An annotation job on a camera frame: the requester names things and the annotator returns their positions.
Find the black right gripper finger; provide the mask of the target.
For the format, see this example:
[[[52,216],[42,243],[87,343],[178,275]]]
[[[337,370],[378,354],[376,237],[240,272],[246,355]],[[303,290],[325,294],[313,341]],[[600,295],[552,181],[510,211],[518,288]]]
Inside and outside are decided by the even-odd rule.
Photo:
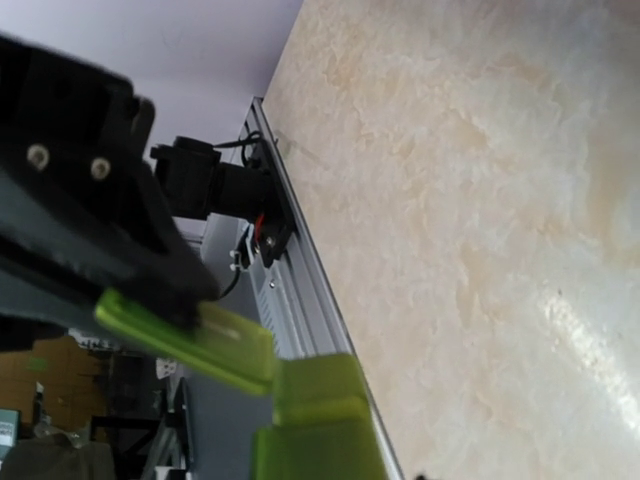
[[[143,159],[150,101],[120,75],[1,40],[1,315],[90,327],[113,289],[191,329],[219,288]]]

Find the green pill organizer box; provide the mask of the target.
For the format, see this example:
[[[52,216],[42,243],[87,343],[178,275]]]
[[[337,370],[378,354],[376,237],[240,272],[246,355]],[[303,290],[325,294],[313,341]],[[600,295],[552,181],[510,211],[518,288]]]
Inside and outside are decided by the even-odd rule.
[[[203,302],[187,332],[110,289],[95,315],[127,339],[245,393],[269,395],[272,424],[256,432],[254,479],[383,479],[364,376],[348,353],[283,359],[272,333]]]

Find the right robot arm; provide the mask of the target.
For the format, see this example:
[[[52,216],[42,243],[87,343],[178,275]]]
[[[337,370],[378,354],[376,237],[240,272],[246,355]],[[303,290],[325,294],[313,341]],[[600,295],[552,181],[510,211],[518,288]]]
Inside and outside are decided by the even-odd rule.
[[[221,291],[175,218],[249,218],[265,177],[179,137],[149,149],[153,104],[98,66],[1,40],[1,311],[85,324],[113,289],[190,329]],[[150,166],[143,158],[150,152]]]

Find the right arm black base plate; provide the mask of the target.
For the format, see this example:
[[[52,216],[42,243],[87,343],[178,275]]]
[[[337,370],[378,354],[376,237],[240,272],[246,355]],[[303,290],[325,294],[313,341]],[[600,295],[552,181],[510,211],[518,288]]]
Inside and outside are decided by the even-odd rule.
[[[254,225],[254,243],[269,268],[279,260],[295,232],[295,220],[276,167],[274,145],[251,131],[241,146],[242,189]]]

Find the aluminium front rail frame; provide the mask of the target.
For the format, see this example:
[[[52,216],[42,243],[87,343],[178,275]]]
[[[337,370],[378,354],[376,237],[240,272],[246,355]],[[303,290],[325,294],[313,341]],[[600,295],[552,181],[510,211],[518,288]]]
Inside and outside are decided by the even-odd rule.
[[[296,229],[280,259],[269,267],[254,261],[222,304],[270,328],[276,351],[285,358],[351,353],[353,344],[280,155],[284,143],[270,127],[259,97],[253,99],[240,134],[253,131],[262,133],[274,156]],[[248,478],[251,437],[268,424],[270,400],[195,373],[189,374],[188,386],[194,396],[195,478]]]

